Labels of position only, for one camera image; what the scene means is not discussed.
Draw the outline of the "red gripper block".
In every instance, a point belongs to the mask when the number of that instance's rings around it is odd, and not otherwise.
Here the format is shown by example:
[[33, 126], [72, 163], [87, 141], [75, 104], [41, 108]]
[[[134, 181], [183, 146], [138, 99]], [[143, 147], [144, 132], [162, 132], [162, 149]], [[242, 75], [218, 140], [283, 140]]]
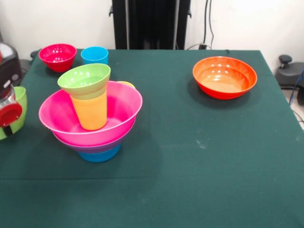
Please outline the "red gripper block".
[[7, 104], [0, 110], [0, 126], [4, 127], [6, 137], [13, 135], [10, 124], [22, 114], [22, 107], [18, 103]]

